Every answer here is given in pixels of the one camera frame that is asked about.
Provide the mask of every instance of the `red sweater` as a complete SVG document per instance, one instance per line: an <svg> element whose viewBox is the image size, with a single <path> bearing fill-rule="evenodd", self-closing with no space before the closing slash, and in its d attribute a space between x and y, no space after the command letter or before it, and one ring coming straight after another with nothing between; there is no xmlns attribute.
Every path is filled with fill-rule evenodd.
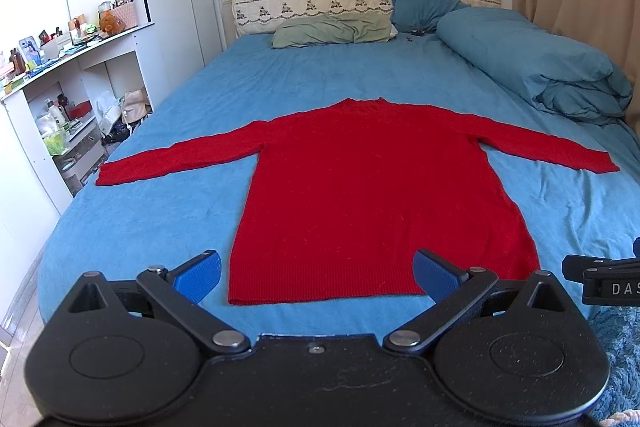
<svg viewBox="0 0 640 427"><path fill-rule="evenodd" d="M254 121L107 163L115 185L260 153L230 258L229 302L420 294L428 248L504 279L540 267L516 204L480 148L593 172L606 152L488 118L378 99Z"/></svg>

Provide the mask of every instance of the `beige bag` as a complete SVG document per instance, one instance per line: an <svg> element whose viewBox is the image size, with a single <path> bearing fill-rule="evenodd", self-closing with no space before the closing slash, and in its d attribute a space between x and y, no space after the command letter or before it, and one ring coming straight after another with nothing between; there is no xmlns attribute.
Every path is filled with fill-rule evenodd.
<svg viewBox="0 0 640 427"><path fill-rule="evenodd" d="M151 109L151 107L147 108L147 105L149 105L149 99L144 87L136 91L127 91L122 102L122 122L129 126L145 118Z"/></svg>

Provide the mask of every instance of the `blue fluffy rug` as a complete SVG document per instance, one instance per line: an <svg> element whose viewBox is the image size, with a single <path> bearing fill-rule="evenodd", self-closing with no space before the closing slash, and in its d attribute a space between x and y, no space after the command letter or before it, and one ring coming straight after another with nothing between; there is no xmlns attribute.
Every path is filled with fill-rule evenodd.
<svg viewBox="0 0 640 427"><path fill-rule="evenodd" d="M590 324L611 364L609 384L593 417L601 421L617 412L640 409L640 308L603 308ZM636 415L636 420L617 425L640 427L640 421Z"/></svg>

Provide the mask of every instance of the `metal screw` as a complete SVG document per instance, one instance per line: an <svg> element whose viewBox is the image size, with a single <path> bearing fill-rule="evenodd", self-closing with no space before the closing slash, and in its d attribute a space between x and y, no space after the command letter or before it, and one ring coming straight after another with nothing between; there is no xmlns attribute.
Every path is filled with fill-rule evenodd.
<svg viewBox="0 0 640 427"><path fill-rule="evenodd" d="M420 342L420 335L412 330L398 330L389 335L389 342L394 346L412 347Z"/></svg>
<svg viewBox="0 0 640 427"><path fill-rule="evenodd" d="M244 342L244 335L236 330L222 330L213 335L213 343L221 347L238 347Z"/></svg>

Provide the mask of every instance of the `tiled floor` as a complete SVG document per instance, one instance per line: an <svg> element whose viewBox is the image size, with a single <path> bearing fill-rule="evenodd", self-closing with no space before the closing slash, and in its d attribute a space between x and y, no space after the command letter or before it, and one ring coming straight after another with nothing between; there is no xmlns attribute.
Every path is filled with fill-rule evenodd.
<svg viewBox="0 0 640 427"><path fill-rule="evenodd" d="M41 416L24 383L24 361L43 324L34 295L20 319L0 381L0 427L31 427Z"/></svg>

